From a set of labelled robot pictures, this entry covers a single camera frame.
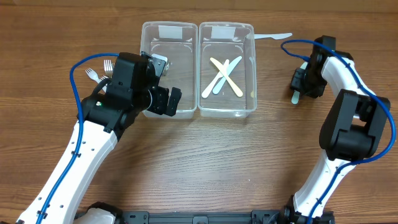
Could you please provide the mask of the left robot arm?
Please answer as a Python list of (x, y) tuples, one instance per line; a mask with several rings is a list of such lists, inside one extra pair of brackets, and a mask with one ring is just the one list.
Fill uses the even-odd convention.
[(174, 116), (182, 92), (159, 86), (169, 68), (167, 57), (146, 52), (115, 56), (112, 77), (83, 100), (75, 98), (78, 120), (68, 146), (18, 223), (124, 223), (123, 211), (104, 202), (92, 204), (80, 217), (76, 212), (96, 171), (137, 115), (147, 110)]

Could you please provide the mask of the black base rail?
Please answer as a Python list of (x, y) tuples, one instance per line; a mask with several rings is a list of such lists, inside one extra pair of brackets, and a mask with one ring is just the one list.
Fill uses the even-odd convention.
[(252, 210), (251, 212), (124, 212), (128, 224), (263, 224), (275, 223), (278, 210)]

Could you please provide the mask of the clear plastic container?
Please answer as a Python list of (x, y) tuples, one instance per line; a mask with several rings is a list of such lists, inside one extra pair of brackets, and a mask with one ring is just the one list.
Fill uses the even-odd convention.
[(192, 119), (197, 108), (197, 40), (198, 27), (193, 23), (149, 21), (142, 25), (140, 50), (168, 59), (169, 68), (159, 85), (182, 92), (173, 119)]
[[(203, 117), (245, 118), (257, 108), (257, 65), (254, 28), (238, 22), (203, 22), (199, 26), (199, 97), (198, 107)], [(229, 77), (243, 91), (237, 97), (228, 82), (218, 94), (202, 98), (203, 90), (219, 69), (210, 61), (213, 57), (228, 65), (236, 57), (242, 60)]]

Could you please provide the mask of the pale blue plastic knife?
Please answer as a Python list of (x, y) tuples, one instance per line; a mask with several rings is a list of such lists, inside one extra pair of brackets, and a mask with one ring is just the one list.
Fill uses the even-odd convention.
[[(227, 71), (227, 75), (231, 74), (231, 72), (238, 65), (238, 63), (241, 61), (241, 59), (242, 59), (242, 56), (238, 56), (232, 62), (229, 63), (229, 65), (227, 67), (227, 70), (226, 70)], [(222, 77), (221, 80), (216, 84), (216, 86), (213, 89), (213, 93), (215, 95), (218, 94), (221, 91), (221, 89), (222, 89), (222, 87), (223, 87), (225, 82), (226, 82), (226, 78)]]

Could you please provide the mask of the left clear plastic container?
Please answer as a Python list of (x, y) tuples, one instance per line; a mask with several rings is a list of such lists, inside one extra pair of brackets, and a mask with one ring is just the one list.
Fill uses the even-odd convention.
[(193, 23), (149, 21), (142, 25), (140, 50), (168, 59), (169, 68), (159, 85), (182, 92), (173, 119), (192, 119), (197, 108), (197, 40), (198, 27)]

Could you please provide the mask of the white plastic knife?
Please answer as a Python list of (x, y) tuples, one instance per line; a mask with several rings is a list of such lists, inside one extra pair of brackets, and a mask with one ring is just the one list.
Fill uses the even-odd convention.
[(221, 72), (218, 72), (211, 83), (203, 90), (201, 97), (208, 98), (211, 92), (218, 94), (221, 91), (223, 84), (225, 83), (225, 78)]

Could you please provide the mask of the yellow plastic knife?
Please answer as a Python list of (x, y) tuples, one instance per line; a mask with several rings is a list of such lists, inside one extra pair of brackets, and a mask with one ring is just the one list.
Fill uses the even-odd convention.
[(234, 81), (227, 75), (227, 67), (228, 65), (223, 65), (221, 62), (219, 62), (217, 59), (211, 57), (210, 61), (214, 64), (216, 68), (219, 69), (219, 72), (222, 73), (222, 75), (226, 78), (226, 81), (229, 83), (230, 87), (233, 89), (234, 93), (236, 94), (237, 97), (242, 97), (243, 96), (243, 91), (235, 84)]

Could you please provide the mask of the teal plastic knife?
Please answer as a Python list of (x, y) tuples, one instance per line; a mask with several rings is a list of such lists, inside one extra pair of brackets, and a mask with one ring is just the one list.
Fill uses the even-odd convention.
[[(307, 66), (307, 62), (304, 62), (301, 66), (300, 66), (300, 68), (301, 69), (305, 69), (306, 68), (306, 66)], [(292, 99), (291, 99), (291, 102), (292, 102), (292, 104), (294, 104), (294, 105), (296, 105), (298, 102), (299, 102), (299, 98), (300, 98), (300, 93), (298, 92), (298, 91), (294, 91), (294, 93), (293, 93), (293, 95), (292, 95)]]

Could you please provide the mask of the right clear plastic container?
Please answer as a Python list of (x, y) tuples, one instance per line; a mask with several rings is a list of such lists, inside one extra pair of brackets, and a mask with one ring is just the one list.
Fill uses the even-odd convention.
[[(198, 107), (203, 117), (245, 118), (257, 108), (257, 65), (254, 28), (238, 22), (203, 22), (199, 26), (199, 97)], [(210, 61), (213, 57), (228, 65), (236, 57), (242, 60), (229, 77), (243, 91), (237, 97), (228, 82), (218, 94), (202, 98), (203, 90), (219, 69)]]

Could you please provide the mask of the metal fork tall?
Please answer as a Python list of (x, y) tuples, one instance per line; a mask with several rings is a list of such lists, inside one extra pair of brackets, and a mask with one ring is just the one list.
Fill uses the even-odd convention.
[(114, 68), (114, 66), (113, 66), (113, 63), (111, 60), (109, 60), (109, 59), (104, 60), (104, 72), (105, 72), (106, 76), (112, 77), (113, 68)]

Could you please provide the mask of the white plastic fork left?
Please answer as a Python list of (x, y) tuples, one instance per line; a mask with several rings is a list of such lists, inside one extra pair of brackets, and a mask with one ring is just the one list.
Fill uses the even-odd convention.
[(88, 77), (91, 78), (96, 83), (100, 83), (102, 80), (108, 78), (107, 76), (99, 77), (98, 74), (91, 68), (86, 69), (85, 72), (88, 75)]

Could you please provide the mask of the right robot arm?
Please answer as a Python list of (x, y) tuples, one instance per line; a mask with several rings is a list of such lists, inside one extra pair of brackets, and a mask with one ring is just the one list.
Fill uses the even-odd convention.
[(292, 76), (292, 103), (301, 96), (321, 97), (326, 86), (335, 96), (319, 135), (322, 149), (304, 185), (277, 217), (278, 223), (334, 223), (324, 207), (344, 177), (358, 164), (380, 159), (393, 147), (397, 130), (387, 98), (362, 81), (348, 52), (336, 50), (336, 39), (323, 35), (310, 41), (310, 56)]

